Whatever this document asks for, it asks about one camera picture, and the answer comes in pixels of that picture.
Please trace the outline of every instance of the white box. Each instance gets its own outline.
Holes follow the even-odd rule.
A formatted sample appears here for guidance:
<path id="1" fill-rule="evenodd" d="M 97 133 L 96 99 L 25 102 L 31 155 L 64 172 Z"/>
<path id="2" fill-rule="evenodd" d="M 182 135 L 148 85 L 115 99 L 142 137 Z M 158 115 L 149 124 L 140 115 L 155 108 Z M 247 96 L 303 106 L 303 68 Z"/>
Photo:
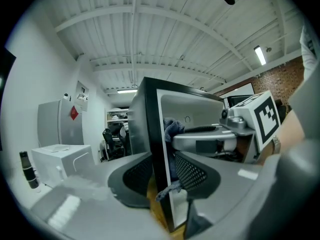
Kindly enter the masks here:
<path id="1" fill-rule="evenodd" d="M 56 144 L 31 151 L 40 181 L 52 188 L 75 172 L 95 165 L 90 145 L 69 145 L 69 150 L 53 152 L 63 146 L 68 145 Z"/>
<path id="2" fill-rule="evenodd" d="M 236 117 L 243 117 L 256 132 L 259 152 L 272 140 L 280 127 L 278 110 L 271 92 L 253 95 L 231 108 Z"/>

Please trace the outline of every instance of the brick wall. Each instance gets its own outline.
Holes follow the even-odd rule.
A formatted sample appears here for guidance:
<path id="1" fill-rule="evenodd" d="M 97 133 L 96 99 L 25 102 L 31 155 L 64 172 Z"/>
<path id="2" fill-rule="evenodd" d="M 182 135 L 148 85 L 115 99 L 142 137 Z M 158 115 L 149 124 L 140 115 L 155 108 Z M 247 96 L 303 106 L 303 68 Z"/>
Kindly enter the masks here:
<path id="1" fill-rule="evenodd" d="M 259 76 L 251 77 L 231 87 L 221 90 L 215 95 L 220 96 L 232 90 L 252 83 L 255 94 L 270 90 L 274 100 L 280 99 L 284 105 L 288 105 L 288 99 L 304 79 L 304 65 L 302 57 L 295 58 Z"/>

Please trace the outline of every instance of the blue cloth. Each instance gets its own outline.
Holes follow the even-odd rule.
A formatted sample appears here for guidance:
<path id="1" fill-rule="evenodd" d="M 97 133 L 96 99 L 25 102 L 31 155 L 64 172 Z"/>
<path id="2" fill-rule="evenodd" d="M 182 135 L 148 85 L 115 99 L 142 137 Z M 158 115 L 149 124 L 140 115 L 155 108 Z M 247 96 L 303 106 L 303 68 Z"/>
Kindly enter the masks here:
<path id="1" fill-rule="evenodd" d="M 178 175 L 176 172 L 176 159 L 174 149 L 171 146 L 172 139 L 177 134 L 185 132 L 185 126 L 174 118 L 166 117 L 163 119 L 164 126 L 164 140 L 166 144 L 166 153 L 169 163 L 170 179 L 172 182 L 177 181 Z"/>
<path id="2" fill-rule="evenodd" d="M 177 134 L 185 133 L 185 126 L 174 118 L 166 117 L 163 119 L 164 140 L 172 142 L 172 138 Z"/>
<path id="3" fill-rule="evenodd" d="M 165 198 L 165 196 L 169 192 L 173 190 L 180 192 L 180 190 L 182 189 L 182 186 L 176 171 L 176 158 L 174 155 L 174 149 L 171 146 L 171 142 L 175 135 L 183 134 L 185 132 L 185 126 L 181 122 L 170 117 L 166 117 L 163 119 L 163 126 L 164 126 L 164 140 L 166 145 L 166 153 L 167 153 L 168 162 L 169 162 L 171 185 L 167 186 L 164 190 L 160 191 L 156 195 L 155 200 L 158 202 L 161 201 L 163 198 Z"/>
<path id="4" fill-rule="evenodd" d="M 156 201 L 161 201 L 162 199 L 165 198 L 165 196 L 170 192 L 170 191 L 173 191 L 173 190 L 176 190 L 178 191 L 178 193 L 181 191 L 182 189 L 182 186 L 181 186 L 181 183 L 180 183 L 180 180 L 177 180 L 177 181 L 174 181 L 171 183 L 170 186 L 167 186 L 164 190 L 160 191 L 156 197 L 155 197 L 155 200 Z"/>

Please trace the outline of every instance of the office chair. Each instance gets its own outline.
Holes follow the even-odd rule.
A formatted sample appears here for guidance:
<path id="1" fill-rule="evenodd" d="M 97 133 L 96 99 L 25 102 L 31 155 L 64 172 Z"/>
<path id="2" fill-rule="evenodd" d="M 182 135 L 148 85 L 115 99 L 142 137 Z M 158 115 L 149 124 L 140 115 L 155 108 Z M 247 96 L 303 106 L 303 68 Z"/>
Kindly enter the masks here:
<path id="1" fill-rule="evenodd" d="M 103 133 L 103 138 L 105 142 L 108 144 L 109 148 L 106 150 L 106 152 L 109 154 L 110 158 L 116 159 L 123 156 L 122 147 L 115 144 L 111 130 L 106 128 Z"/>
<path id="2" fill-rule="evenodd" d="M 125 137 L 122 137 L 120 133 L 118 134 L 118 137 L 123 145 L 124 148 L 124 157 L 131 156 L 131 144 L 130 144 L 130 136 L 129 136 L 129 131 L 125 131 Z"/>

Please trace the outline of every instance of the ceiling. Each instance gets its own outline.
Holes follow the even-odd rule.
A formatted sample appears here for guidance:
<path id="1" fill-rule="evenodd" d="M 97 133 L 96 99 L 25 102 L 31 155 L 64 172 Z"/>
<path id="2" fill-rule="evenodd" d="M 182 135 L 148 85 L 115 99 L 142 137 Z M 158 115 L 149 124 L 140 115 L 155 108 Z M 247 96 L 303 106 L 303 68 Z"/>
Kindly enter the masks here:
<path id="1" fill-rule="evenodd" d="M 290 0 L 41 2 L 71 55 L 89 57 L 106 93 L 143 77 L 213 92 L 261 67 L 256 46 L 267 65 L 300 49 L 302 15 Z"/>

